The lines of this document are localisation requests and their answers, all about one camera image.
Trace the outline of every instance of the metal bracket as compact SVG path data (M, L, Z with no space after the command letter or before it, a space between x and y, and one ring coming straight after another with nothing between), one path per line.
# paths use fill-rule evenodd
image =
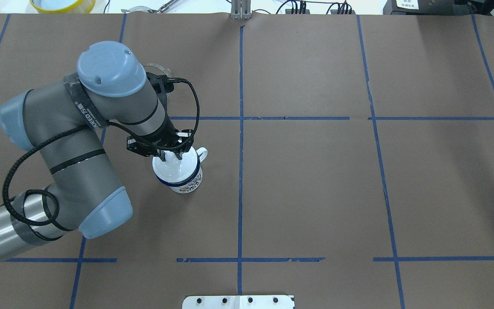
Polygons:
M232 19L251 19L251 0L231 0Z
M235 295L220 297L186 297L182 309L294 309L290 295Z

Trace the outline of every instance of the black cable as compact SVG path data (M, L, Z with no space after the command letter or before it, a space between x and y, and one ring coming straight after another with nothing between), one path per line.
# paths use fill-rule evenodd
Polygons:
M264 10L264 9L256 9L256 10L254 10L253 12L257 12L257 11L267 12L268 14L272 15L272 13L271 13L271 12L268 12L267 10Z
M276 14L279 14L280 13L281 8L283 8L283 6L286 5L287 2L293 2L295 4L295 11L298 10L298 6L297 6L296 1L294 1L294 0L287 0L286 2L283 2L282 5L278 8L278 10L276 11Z
M106 6L104 7L104 11L102 11L102 14L106 13L106 8L108 8L108 6L110 5L110 1L111 0L108 0L108 3L106 3Z
M3 205L5 205L5 208L10 213L10 215L12 215L12 217L14 217L16 220L18 220L22 223L26 223L27 225L33 225L35 227L42 227L44 225L51 224L57 219L58 213L60 211L60 205L58 204L58 199L54 194L52 194L51 192L49 192L47 190L28 190L25 192L26 196L32 195L32 194L45 195L53 201L54 212L53 212L53 215L51 215L47 220L45 220L45 221L33 221L33 220L30 220L30 219L24 217L23 215L17 213L16 210L12 207L12 204L10 203L11 202L11 199L9 198L10 182L11 182L14 174L16 173L16 170L18 170L20 164L22 164L26 159L31 157L34 153L43 149L43 147L49 145L50 143L56 141L57 139L61 139L61 138L66 137L68 135L78 133L79 131L82 131L82 130L88 129L88 128L89 128L88 125L84 124L84 125L81 125L79 127L75 127L74 129L65 131L63 133L59 133L59 134L51 137L50 139L44 141L43 143L40 143L39 145L37 145L36 147L31 149L30 151L26 152L22 157L19 158L19 160L16 160L16 162L12 165L9 172L7 173L7 176L5 178L5 182L3 183L3 189L2 189Z
M332 8L335 4L336 4L337 6L339 6L339 8L338 8L337 10L340 10L340 3L335 2L334 4L331 4L331 5L329 6L329 8L327 9L327 12L325 13L325 15L327 15L327 14L329 14L329 12L331 12L331 8Z
M129 128L124 127L123 125L115 122L108 121L108 125L111 125L112 127L117 127L118 129L122 129L123 131L129 133L132 137L135 138L139 143L153 147L154 149L158 150L166 150L166 151L174 151L180 149L184 144L187 142L190 142L193 138L194 135L196 134L196 131L198 130L198 124L199 124L199 100L198 100L198 94L196 94L196 90L194 89L194 86L192 86L192 83L190 83L187 79L184 78L169 78L169 82L182 82L184 84L187 84L190 86L190 90L192 90L192 94L194 94L194 99L196 100L196 124L194 125L194 129L192 130L192 134L185 140L183 141L180 145L175 146L175 147L161 147L157 146L155 143L152 143L150 141L147 141L145 138L141 137L140 135L134 133L131 131Z

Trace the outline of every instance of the mug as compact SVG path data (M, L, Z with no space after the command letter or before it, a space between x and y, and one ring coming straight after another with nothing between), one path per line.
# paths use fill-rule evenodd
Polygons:
M152 160L152 168L157 179L176 193L185 194L194 191L202 183L202 162L208 151L204 147L193 147L182 154L182 160L170 151L164 151L165 161L159 157Z

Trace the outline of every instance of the light blue plastic cap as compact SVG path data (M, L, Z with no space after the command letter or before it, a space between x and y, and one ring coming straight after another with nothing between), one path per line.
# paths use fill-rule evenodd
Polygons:
M77 60L81 83L105 97L129 96L146 82L146 71L129 47L114 41L92 44Z
M122 225L133 215L129 195L122 186L110 194L83 220L77 228L85 238L104 235Z
M33 145L26 135L24 128L24 101L29 90L20 94L0 106L0 126L10 141L22 150L29 151Z

